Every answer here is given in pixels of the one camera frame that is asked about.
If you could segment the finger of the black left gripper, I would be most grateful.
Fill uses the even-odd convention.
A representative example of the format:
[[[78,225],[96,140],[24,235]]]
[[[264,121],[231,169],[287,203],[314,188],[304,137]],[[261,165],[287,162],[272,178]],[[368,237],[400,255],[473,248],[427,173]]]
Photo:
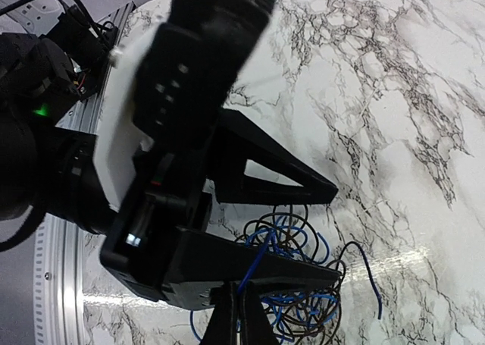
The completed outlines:
[[[337,186],[301,162],[242,112],[221,111],[211,144],[218,202],[326,205]]]
[[[177,228],[177,245],[166,272],[166,302],[182,309],[207,309],[217,288],[239,286],[255,263],[257,248],[190,229]],[[259,296],[327,289],[340,278],[334,269],[264,254],[248,280]]]

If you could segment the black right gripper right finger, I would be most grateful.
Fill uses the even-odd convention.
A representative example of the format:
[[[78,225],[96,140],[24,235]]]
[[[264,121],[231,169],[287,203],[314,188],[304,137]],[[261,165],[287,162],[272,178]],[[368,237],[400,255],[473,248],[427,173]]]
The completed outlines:
[[[264,312],[256,286],[249,282],[239,295],[240,343],[243,345],[278,345]]]

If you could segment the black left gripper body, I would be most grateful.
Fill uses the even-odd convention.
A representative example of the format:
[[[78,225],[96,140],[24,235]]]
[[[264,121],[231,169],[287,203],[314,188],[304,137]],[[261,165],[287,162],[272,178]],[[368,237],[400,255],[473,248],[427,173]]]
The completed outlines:
[[[56,213],[105,239],[102,266],[130,292],[166,302],[166,272],[177,245],[177,228],[206,233],[212,196],[204,190],[211,167],[212,133],[199,149],[160,151],[135,158],[136,176],[118,210],[109,207],[92,163],[95,137],[71,133],[56,155]],[[87,143],[89,164],[81,183],[67,174],[72,148]]]

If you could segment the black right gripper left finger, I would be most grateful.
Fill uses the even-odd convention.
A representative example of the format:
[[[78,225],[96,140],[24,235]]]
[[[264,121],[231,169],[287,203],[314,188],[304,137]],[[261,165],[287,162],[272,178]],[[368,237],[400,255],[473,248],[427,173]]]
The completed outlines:
[[[237,285],[234,282],[227,282],[217,288],[211,298],[211,303],[214,304],[214,310],[200,344],[237,344]]]

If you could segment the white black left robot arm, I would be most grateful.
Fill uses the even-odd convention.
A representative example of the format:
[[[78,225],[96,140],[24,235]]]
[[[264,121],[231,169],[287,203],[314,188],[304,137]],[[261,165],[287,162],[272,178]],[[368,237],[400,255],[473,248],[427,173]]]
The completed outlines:
[[[112,209],[95,171],[97,136],[56,127],[9,102],[1,111],[1,217],[24,216],[10,250],[48,214],[105,237],[101,264],[131,292],[183,309],[211,305],[224,284],[260,295],[328,288],[334,269],[297,262],[206,232],[213,202],[324,205],[336,186],[291,155],[239,111],[210,108],[210,93],[184,94],[182,113],[152,103],[169,128],[147,153]]]

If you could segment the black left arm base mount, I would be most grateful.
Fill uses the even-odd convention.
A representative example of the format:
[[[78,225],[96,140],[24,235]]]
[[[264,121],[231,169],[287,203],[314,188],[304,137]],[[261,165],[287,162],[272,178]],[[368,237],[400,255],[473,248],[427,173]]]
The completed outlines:
[[[58,22],[45,34],[79,66],[75,86],[80,97],[87,99],[101,89],[118,32],[112,21],[91,24],[78,6],[65,5]]]

